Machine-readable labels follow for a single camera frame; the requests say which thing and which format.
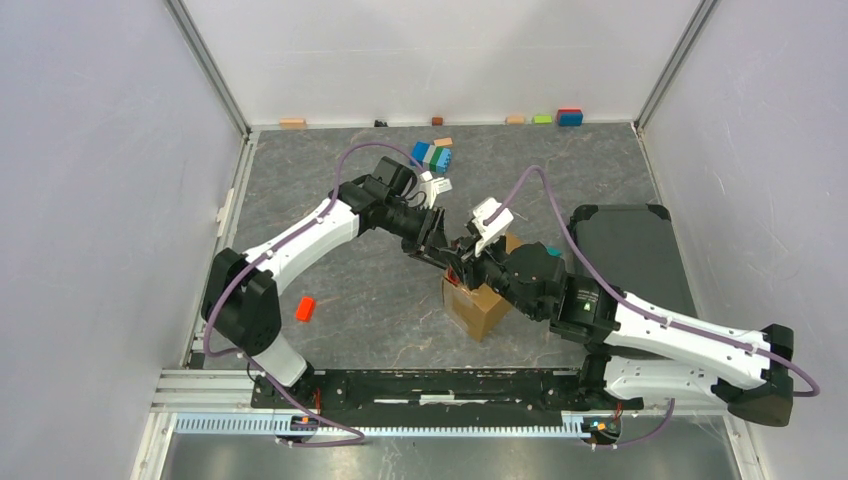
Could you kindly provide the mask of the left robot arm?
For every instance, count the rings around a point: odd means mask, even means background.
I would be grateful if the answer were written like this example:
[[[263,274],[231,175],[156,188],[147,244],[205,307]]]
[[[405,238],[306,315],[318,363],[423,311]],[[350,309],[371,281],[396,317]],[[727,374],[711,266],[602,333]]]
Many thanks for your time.
[[[283,233],[243,253],[223,249],[211,263],[200,307],[208,330],[274,377],[288,406],[306,405],[314,381],[305,374],[309,363],[282,333],[280,294],[324,255],[372,229],[397,236],[408,253],[430,240],[445,246],[443,211],[434,203],[451,188],[447,178],[383,157],[372,173],[338,184]]]

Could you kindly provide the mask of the brown cardboard express box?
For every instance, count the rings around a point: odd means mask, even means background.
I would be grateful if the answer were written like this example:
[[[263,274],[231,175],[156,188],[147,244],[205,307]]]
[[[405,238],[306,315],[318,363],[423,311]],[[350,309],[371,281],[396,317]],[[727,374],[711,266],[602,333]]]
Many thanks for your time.
[[[441,293],[447,315],[471,339],[483,339],[513,310],[500,294],[483,285],[469,290],[464,285],[452,285],[442,278]]]

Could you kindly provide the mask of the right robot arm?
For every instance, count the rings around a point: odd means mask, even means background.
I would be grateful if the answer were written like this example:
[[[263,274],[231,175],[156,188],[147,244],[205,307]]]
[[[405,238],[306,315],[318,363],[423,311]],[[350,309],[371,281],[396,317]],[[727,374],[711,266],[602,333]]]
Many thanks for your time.
[[[659,307],[591,276],[567,271],[539,243],[508,251],[503,241],[456,249],[448,268],[468,287],[486,285],[533,321],[591,350],[580,400],[703,397],[732,415],[769,427],[789,424],[794,332],[779,324],[744,330]]]

